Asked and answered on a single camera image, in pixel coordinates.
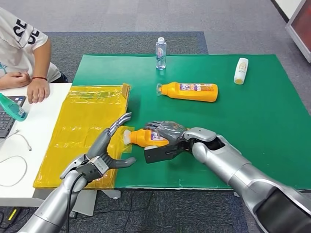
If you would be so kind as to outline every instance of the dark gray rug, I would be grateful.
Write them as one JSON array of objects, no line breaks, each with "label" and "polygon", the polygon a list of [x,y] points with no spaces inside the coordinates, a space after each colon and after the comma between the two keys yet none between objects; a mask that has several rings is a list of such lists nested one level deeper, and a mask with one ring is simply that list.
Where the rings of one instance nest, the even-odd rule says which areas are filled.
[{"label": "dark gray rug", "polygon": [[[202,32],[47,33],[52,40],[52,62],[72,81],[85,53],[153,54],[164,36],[168,54],[207,54]],[[24,209],[5,231],[16,232],[35,212]],[[0,208],[8,216],[10,208]],[[94,216],[78,215],[72,233],[248,233],[243,206],[232,192],[122,191],[119,200],[98,192]]]},{"label": "dark gray rug", "polygon": [[208,54],[203,32],[67,32],[46,33],[52,41],[52,62],[72,82],[84,54],[155,54],[163,36],[168,54]]}]

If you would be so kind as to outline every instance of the green mat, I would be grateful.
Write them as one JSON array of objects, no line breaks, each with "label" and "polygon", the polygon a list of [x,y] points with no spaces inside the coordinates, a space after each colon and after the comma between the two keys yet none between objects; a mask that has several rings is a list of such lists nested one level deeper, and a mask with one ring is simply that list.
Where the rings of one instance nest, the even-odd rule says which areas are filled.
[{"label": "green mat", "polygon": [[[244,85],[233,83],[239,58],[249,59]],[[157,83],[215,83],[214,103],[157,96]],[[165,70],[152,55],[84,55],[73,85],[131,85],[127,123],[136,130],[152,120],[173,120],[226,137],[254,166],[297,189],[311,189],[311,120],[275,55],[173,55]],[[134,145],[137,162],[119,169],[115,188],[229,188],[189,153],[146,164]]]}]

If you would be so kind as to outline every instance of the yellow plastic bag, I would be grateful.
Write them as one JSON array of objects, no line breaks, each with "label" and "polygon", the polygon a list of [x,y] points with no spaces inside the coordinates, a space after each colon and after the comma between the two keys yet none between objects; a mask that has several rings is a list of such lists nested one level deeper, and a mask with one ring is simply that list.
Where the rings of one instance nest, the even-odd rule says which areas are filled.
[{"label": "yellow plastic bag", "polygon": [[[72,86],[62,105],[48,151],[33,186],[55,188],[60,175],[73,159],[86,153],[103,130],[126,112],[129,85]],[[120,127],[111,139],[108,153],[119,159],[129,150],[123,144],[127,127]],[[113,188],[116,170],[109,170],[101,179],[88,184],[88,189]]]}]

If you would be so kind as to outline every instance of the white bottle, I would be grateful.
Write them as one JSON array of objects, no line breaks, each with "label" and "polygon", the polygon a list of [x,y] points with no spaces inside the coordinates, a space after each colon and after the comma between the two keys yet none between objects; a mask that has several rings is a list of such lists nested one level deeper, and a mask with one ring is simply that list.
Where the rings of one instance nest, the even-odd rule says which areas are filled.
[{"label": "white bottle", "polygon": [[159,37],[156,43],[156,67],[159,70],[165,69],[166,66],[166,42],[163,37]]},{"label": "white bottle", "polygon": [[247,68],[248,67],[248,59],[241,57],[239,59],[238,64],[234,74],[234,83],[242,85],[246,76]]}]

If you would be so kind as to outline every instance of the white wall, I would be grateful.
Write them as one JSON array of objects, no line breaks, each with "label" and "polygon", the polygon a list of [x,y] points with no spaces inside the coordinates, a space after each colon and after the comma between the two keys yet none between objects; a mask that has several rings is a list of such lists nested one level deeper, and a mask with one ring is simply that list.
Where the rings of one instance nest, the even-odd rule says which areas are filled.
[{"label": "white wall", "polygon": [[301,0],[276,0],[276,2],[288,18],[291,18],[294,14],[300,1]]}]

